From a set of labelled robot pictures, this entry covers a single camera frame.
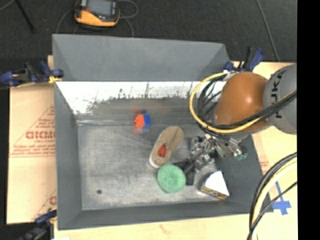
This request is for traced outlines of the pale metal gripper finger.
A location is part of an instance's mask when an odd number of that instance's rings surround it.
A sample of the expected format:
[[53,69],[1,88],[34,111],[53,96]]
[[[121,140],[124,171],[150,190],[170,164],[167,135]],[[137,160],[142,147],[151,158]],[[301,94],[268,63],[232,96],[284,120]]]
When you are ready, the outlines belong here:
[[208,140],[205,137],[196,136],[191,140],[190,152],[192,155],[208,153]]
[[201,171],[206,166],[215,163],[217,161],[217,155],[213,152],[203,153],[199,155],[195,160],[195,170]]

